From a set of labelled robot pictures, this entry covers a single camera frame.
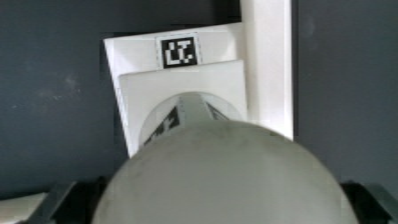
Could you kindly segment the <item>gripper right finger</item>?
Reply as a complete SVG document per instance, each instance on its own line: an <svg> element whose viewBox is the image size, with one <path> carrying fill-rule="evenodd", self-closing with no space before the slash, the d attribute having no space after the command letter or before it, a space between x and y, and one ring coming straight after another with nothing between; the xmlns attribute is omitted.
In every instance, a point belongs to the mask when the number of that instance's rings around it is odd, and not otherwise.
<svg viewBox="0 0 398 224"><path fill-rule="evenodd" d="M359 224L398 224L398 199L375 183L343 182Z"/></svg>

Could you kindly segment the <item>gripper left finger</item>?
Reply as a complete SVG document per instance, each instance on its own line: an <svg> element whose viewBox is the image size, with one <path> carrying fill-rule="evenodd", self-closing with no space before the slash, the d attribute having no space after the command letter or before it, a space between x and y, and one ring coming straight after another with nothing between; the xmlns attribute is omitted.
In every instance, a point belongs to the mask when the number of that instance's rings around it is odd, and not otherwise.
<svg viewBox="0 0 398 224"><path fill-rule="evenodd" d="M106 185L105 176L59 183L28 218L16 224L90 224Z"/></svg>

